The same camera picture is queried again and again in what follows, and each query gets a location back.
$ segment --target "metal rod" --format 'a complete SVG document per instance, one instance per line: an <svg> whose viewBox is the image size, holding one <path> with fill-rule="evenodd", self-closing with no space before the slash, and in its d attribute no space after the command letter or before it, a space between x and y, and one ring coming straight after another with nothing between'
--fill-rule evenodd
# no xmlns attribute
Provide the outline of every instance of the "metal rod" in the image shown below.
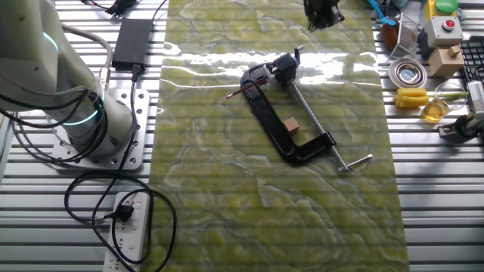
<svg viewBox="0 0 484 272"><path fill-rule="evenodd" d="M301 102L302 107L304 107L304 110L309 114L309 117L311 117L312 122L315 124L316 128L319 130L321 134L326 133L324 131L323 126L319 123L318 118L316 118L316 115L312 112L311 108L309 107L308 103L303 97L303 94L299 91L299 89L294 85L294 81L290 81L290 87L293 89L294 94L296 94L297 99L299 99L299 102ZM345 161L341 157L341 155L338 153L338 150L336 147L332 146L331 147L331 152L333 152L334 156L338 160L338 162L341 164L343 171L348 171L348 166L346 165Z"/></svg>
<svg viewBox="0 0 484 272"><path fill-rule="evenodd" d="M301 94L301 92L299 91L299 89L296 87L296 85L294 85L294 81L293 80L290 80L289 81L289 84L290 84L291 89L293 89L294 94L296 95L297 99L299 100L299 102L301 102L302 107L304 107L304 110L306 110L306 112L309 114L309 117L311 117L312 122L315 124L315 126L319 130L319 132L321 134L326 133L326 131L324 131L324 129L323 129L323 126L319 123L318 118L316 118L316 115L312 112L312 110L309 107L308 103L304 99L303 95ZM359 159L356 162L352 162L352 163L350 163L350 164L347 165L346 162L344 161L344 159L338 153L338 150L336 149L335 146L332 146L331 147L331 152L333 152L333 154L336 157L337 161L341 164L341 167L338 168L338 170L340 172L346 172L346 171L349 170L350 167L352 167L354 165L357 165L357 164L359 164L361 162L367 161L367 160L371 159L371 157L373 157L373 155L370 154L370 155L366 156L363 159Z"/></svg>
<svg viewBox="0 0 484 272"><path fill-rule="evenodd" d="M252 88L252 87L253 87L253 86L255 86L255 85L263 85L263 84L265 84L266 82L267 82L267 78L266 78L266 77L264 77L263 79L259 79L258 81L256 81L256 82L252 83L251 85L248 85L247 87L244 87L244 88L242 88L242 89L240 89L240 90L238 90L238 91L235 91L235 92L233 92L233 93L231 93L231 94L227 95L227 96L225 97L225 99L229 99L230 97L233 97L233 96L235 96L236 94L240 94L242 91L246 91L246 90L248 90L248 89Z"/></svg>

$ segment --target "blue handle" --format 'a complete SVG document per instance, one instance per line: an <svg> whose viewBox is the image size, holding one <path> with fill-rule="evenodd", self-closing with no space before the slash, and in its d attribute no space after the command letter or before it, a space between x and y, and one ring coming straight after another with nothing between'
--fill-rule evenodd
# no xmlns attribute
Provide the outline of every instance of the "blue handle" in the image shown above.
<svg viewBox="0 0 484 272"><path fill-rule="evenodd" d="M390 26L395 26L396 22L394 20L388 20L385 15L383 15L383 12L380 10L380 6L378 6L376 0L368 0L368 3L370 3L371 7L377 12L378 19L380 19L380 22L382 24L388 23Z"/></svg>

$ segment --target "clear plastic cup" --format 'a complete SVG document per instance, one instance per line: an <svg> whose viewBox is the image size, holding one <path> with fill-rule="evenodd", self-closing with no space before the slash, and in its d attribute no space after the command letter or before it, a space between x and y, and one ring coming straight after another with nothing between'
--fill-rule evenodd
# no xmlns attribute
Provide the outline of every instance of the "clear plastic cup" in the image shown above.
<svg viewBox="0 0 484 272"><path fill-rule="evenodd" d="M443 90L444 85L454 85L458 90ZM429 123L437 123L454 110L460 110L467 104L467 92L455 83L445 82L435 90L435 97L422 110L422 117Z"/></svg>

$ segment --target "green marble mat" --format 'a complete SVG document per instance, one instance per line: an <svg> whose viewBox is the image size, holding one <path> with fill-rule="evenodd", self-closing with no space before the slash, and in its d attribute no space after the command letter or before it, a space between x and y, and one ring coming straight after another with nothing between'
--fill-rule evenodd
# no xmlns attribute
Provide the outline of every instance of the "green marble mat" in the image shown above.
<svg viewBox="0 0 484 272"><path fill-rule="evenodd" d="M150 185L178 213L164 271L408 271L402 215L367 3L342 0L346 21L309 33L303 0L170 0ZM241 94L245 70L305 45L296 83L347 162L331 154L286 164ZM299 144L317 135L297 99L265 90ZM171 215L155 214L153 258Z"/></svg>

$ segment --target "black c-clamp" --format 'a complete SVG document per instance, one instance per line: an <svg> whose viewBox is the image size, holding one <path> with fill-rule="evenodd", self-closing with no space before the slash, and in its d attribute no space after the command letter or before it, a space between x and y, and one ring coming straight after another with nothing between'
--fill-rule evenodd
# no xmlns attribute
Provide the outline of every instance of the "black c-clamp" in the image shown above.
<svg viewBox="0 0 484 272"><path fill-rule="evenodd" d="M239 92L244 92L249 105L259 119L265 133L287 162L294 165L303 164L319 153L325 150L331 150L342 166L338 168L340 172L348 171L352 166L369 160L372 155L369 154L362 159L346 164L338 153L335 147L336 141L331 137L329 132L322 128L315 114L304 100L303 95L294 85L293 80L296 77L296 69L300 64L299 50L301 49L303 49L303 46L294 48L294 57L290 54L285 54L274 62L259 64L250 68L240 78L240 90L228 95L227 98ZM283 122L264 95L264 92L259 87L259 84L265 84L267 82L271 86L276 84L290 86L321 134L302 146L296 145Z"/></svg>

